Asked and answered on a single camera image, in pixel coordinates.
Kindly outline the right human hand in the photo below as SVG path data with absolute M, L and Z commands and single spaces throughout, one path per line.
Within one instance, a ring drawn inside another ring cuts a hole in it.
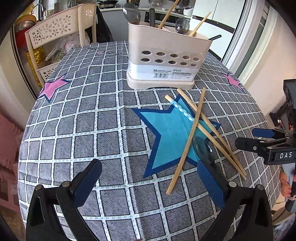
M 289 182 L 287 181 L 287 175 L 283 171 L 283 169 L 281 169 L 280 171 L 279 179 L 281 186 L 281 195 L 285 198 L 288 198 L 289 200 L 295 200 L 295 197 L 291 196 L 292 189 Z

